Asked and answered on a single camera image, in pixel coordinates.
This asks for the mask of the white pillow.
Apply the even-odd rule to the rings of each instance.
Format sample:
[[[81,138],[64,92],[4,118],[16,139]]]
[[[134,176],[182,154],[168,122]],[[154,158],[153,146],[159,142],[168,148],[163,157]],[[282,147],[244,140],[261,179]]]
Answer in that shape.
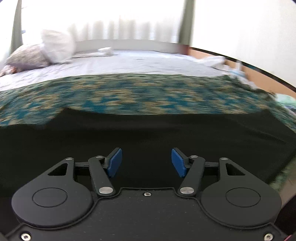
[[[61,64],[69,61],[76,44],[69,31],[48,30],[42,35],[42,49],[45,57],[52,64]]]

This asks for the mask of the wooden bed frame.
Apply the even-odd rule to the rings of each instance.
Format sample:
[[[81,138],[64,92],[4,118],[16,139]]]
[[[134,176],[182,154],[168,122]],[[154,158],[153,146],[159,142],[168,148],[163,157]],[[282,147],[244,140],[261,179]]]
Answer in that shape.
[[[103,47],[112,47],[115,50],[157,51],[183,54],[192,56],[196,59],[219,55],[215,52],[192,48],[188,45],[151,40],[85,40],[76,42],[77,52],[95,50]],[[291,84],[246,62],[242,61],[241,64],[241,69],[244,71],[247,78],[254,82],[259,88],[268,92],[286,94],[295,97],[295,87]]]

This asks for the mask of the white cloth pile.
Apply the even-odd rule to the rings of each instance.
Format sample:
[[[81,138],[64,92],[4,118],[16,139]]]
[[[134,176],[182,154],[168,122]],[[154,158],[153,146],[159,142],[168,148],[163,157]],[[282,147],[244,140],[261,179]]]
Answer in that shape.
[[[215,68],[222,71],[229,71],[229,66],[225,64],[226,58],[224,56],[208,56],[200,59],[200,62],[208,67]]]

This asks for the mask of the white bed sheet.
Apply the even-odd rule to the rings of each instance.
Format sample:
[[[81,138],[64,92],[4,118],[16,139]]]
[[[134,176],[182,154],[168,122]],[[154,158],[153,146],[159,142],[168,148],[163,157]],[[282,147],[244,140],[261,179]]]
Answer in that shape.
[[[11,90],[64,77],[144,73],[220,76],[223,71],[203,65],[200,59],[154,51],[116,51],[109,57],[75,58],[68,64],[23,71],[1,77],[1,90]]]

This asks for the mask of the teal patterned bedspread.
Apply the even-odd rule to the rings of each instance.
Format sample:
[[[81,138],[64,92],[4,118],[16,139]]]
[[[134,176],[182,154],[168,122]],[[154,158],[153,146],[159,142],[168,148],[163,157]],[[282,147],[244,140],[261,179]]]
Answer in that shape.
[[[269,110],[295,133],[295,117],[264,90],[252,89],[228,76],[155,74],[65,77],[2,91],[1,128],[44,124],[64,109],[112,115],[248,114]],[[292,160],[270,182],[275,189],[286,180]]]

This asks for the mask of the mint green cloth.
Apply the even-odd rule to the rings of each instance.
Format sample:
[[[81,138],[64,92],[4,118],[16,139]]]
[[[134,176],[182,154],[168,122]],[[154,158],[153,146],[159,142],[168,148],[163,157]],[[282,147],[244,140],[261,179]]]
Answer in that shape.
[[[296,109],[296,99],[292,96],[279,94],[275,95],[275,100],[277,103],[283,105],[284,107],[290,109],[291,111],[295,112]]]

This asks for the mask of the green curtain panel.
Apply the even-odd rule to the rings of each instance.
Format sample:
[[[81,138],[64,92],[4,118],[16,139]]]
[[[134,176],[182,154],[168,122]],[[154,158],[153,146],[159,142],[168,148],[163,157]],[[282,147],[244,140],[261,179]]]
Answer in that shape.
[[[182,21],[179,29],[179,44],[189,45],[191,43],[192,25],[194,20],[194,7],[194,0],[185,0]]]
[[[10,53],[13,53],[22,44],[22,0],[18,0],[14,14]]]

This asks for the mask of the black pants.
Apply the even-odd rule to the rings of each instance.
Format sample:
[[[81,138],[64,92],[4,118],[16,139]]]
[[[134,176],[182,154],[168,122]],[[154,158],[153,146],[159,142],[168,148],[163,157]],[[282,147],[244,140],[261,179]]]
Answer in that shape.
[[[295,133],[269,110],[248,114],[112,115],[64,109],[44,124],[1,128],[1,231],[18,224],[12,195],[66,157],[87,161],[114,148],[117,187],[173,187],[172,148],[209,162],[227,157],[266,183],[295,155]]]

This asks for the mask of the green curtain left panel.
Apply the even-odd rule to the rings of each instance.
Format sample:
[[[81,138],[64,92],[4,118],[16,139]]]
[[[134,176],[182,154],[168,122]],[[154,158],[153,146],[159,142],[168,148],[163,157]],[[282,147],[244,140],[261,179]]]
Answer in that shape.
[[[18,0],[14,14],[10,53],[13,53],[22,44],[22,0]]]

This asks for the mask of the white sheer curtain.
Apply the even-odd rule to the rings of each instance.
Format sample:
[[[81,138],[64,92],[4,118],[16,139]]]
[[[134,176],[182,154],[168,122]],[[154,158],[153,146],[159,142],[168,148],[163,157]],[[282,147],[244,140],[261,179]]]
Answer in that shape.
[[[185,1],[22,1],[24,39],[49,31],[86,40],[176,43]]]

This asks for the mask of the green curtain right panel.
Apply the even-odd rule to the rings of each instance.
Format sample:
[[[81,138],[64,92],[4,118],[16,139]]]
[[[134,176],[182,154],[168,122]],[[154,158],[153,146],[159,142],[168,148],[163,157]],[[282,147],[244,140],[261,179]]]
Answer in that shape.
[[[185,0],[182,21],[179,29],[179,44],[189,45],[191,43],[192,25],[194,20],[194,7],[194,0]]]

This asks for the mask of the small white crumpled cloth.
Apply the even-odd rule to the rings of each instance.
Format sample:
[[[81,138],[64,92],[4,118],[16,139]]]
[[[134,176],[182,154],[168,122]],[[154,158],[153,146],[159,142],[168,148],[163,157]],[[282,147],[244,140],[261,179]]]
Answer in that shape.
[[[97,52],[98,52],[99,56],[104,56],[104,57],[113,56],[112,47],[100,48],[100,49],[97,49]]]

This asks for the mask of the grey patterned pillow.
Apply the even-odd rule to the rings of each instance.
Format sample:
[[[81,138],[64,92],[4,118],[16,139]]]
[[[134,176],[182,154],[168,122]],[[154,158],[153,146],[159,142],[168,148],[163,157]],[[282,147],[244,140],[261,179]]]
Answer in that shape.
[[[6,60],[1,77],[22,71],[45,68],[50,62],[44,56],[39,45],[22,45],[16,49]]]

